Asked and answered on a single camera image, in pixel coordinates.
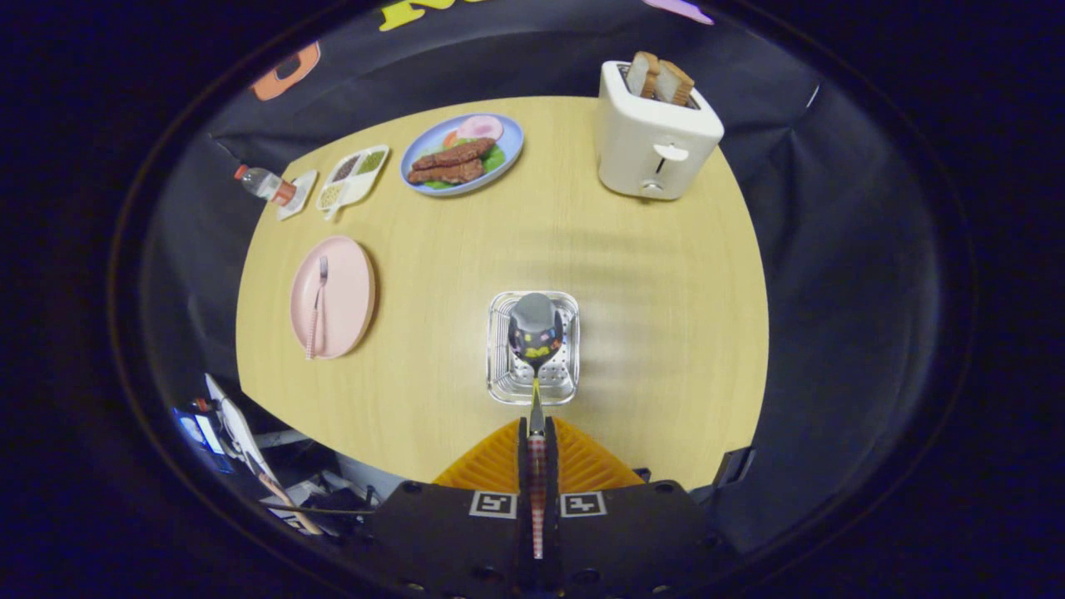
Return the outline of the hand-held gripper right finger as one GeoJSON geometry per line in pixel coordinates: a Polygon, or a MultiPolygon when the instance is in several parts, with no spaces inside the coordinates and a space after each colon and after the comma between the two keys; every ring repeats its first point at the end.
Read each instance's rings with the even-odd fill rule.
{"type": "Polygon", "coordinates": [[[730,573],[733,545],[676,481],[648,482],[589,433],[554,426],[560,597],[694,597],[730,573]]]}

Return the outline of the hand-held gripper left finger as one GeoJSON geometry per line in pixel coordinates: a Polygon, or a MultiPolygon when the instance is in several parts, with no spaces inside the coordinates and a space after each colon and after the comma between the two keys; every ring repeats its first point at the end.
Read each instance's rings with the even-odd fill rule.
{"type": "Polygon", "coordinates": [[[366,568],[397,597],[518,598],[521,493],[402,482],[366,521],[366,568]]]}

